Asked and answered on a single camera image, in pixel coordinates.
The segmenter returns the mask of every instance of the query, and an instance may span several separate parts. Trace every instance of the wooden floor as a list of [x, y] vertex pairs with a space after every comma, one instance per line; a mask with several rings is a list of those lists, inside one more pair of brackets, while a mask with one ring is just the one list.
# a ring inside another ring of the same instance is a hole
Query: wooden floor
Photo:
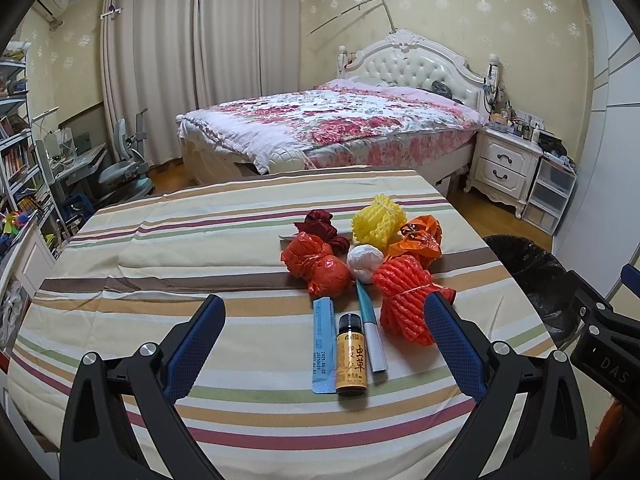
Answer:
[[[173, 160], [153, 168], [149, 171], [149, 177], [156, 186], [154, 193], [171, 193], [196, 185], [187, 175], [181, 160]], [[481, 237], [498, 234], [523, 236], [547, 251], [551, 250], [551, 236], [518, 220], [513, 207], [495, 204], [476, 189], [464, 193], [461, 187], [452, 189], [448, 199]]]

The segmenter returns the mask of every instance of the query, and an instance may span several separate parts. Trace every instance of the yellow foam fruit net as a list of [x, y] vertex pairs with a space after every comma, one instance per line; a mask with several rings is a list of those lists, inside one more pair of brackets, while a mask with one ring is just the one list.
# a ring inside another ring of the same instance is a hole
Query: yellow foam fruit net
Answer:
[[377, 195], [370, 206], [358, 211], [351, 220], [358, 244], [373, 245], [385, 252], [389, 240], [406, 224], [406, 214], [386, 195]]

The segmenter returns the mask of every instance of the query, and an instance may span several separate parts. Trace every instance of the white ball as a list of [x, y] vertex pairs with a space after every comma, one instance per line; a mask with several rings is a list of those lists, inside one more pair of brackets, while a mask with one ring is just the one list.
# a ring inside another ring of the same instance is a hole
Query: white ball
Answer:
[[385, 255], [372, 245], [352, 247], [347, 254], [351, 275], [362, 283], [372, 283], [373, 273], [385, 262]]
[[278, 148], [269, 158], [269, 173], [288, 173], [305, 169], [305, 155], [298, 150]]

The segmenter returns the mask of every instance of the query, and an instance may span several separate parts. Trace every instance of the small bottle with black cap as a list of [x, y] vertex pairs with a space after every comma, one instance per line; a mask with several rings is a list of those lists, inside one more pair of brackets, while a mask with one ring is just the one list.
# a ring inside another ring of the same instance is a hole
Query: small bottle with black cap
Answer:
[[367, 391], [367, 351], [362, 320], [345, 314], [338, 324], [335, 391], [343, 397], [356, 397]]

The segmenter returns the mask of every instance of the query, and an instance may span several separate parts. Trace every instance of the gray office chair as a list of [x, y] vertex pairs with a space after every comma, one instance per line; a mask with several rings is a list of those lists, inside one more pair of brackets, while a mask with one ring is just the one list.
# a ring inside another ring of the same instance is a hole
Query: gray office chair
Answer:
[[145, 108], [136, 115], [136, 133], [127, 137], [127, 125], [124, 119], [116, 124], [113, 143], [121, 161], [106, 168], [100, 174], [98, 183], [108, 192], [98, 200], [98, 208], [105, 205], [135, 200], [149, 194], [154, 184], [146, 176], [149, 165], [145, 162], [143, 114]]

